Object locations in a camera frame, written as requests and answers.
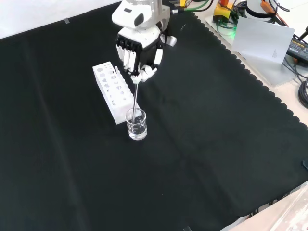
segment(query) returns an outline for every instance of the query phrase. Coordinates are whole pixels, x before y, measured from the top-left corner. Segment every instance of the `black cloth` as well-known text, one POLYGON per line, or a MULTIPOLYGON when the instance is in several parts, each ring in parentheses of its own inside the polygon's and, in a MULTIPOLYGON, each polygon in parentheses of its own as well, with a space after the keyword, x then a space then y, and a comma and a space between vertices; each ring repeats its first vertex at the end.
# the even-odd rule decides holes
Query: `black cloth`
POLYGON ((1 230, 216 231, 308 179, 307 127, 190 13, 132 141, 92 71, 121 65, 116 7, 1 41, 1 230))

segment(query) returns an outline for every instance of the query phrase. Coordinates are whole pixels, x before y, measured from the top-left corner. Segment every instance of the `white card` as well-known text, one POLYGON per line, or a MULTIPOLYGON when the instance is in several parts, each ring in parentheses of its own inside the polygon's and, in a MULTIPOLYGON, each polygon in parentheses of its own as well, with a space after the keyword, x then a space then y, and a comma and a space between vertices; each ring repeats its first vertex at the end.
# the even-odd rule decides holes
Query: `white card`
POLYGON ((282 63, 294 29, 276 24, 239 18, 232 50, 241 55, 282 63))

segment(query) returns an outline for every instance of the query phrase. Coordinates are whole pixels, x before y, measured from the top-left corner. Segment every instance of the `robotic arm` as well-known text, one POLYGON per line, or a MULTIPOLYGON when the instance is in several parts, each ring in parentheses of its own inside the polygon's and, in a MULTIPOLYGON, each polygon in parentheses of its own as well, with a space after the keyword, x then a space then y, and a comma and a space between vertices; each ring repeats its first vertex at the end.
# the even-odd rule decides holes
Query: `robotic arm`
POLYGON ((135 84, 151 78, 162 60, 162 40, 174 46, 169 36, 170 8, 161 0, 123 0, 112 14, 112 21, 123 28, 116 49, 123 68, 135 84))

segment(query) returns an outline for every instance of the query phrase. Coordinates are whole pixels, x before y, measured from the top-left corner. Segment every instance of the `water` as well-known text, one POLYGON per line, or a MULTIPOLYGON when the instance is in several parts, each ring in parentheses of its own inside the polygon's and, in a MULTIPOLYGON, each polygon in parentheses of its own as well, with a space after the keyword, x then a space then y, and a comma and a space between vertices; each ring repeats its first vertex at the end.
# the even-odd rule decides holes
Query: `water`
POLYGON ((128 125, 129 136, 136 141, 140 141, 148 134, 148 129, 145 124, 128 125))

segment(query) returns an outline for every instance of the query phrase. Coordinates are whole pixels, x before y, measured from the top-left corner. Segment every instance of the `stirring rod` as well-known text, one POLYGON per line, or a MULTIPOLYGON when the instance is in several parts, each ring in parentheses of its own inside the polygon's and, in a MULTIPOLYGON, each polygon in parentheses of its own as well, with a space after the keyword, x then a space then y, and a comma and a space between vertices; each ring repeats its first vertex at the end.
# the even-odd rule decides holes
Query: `stirring rod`
POLYGON ((136 106, 137 106, 137 93, 138 93, 138 84, 135 85, 135 99, 134 99, 133 118, 132 118, 133 124, 135 123, 136 106))

